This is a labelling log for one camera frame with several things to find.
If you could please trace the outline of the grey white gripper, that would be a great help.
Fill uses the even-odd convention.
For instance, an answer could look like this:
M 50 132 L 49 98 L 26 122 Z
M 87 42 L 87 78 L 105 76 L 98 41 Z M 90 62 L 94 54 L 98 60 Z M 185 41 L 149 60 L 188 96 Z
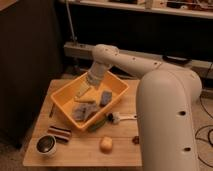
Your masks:
M 104 78 L 105 73 L 110 69 L 108 64 L 103 64 L 94 61 L 91 68 L 87 72 L 86 80 L 92 86 L 99 86 Z M 90 86 L 82 85 L 77 93 L 80 98 L 90 90 Z

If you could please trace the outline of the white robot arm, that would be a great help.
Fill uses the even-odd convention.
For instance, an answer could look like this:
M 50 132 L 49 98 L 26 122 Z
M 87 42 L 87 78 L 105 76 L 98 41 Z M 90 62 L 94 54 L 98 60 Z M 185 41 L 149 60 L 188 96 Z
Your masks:
M 137 77 L 136 114 L 143 171 L 200 171 L 192 104 L 202 91 L 194 71 L 98 44 L 86 80 L 98 86 L 113 66 Z

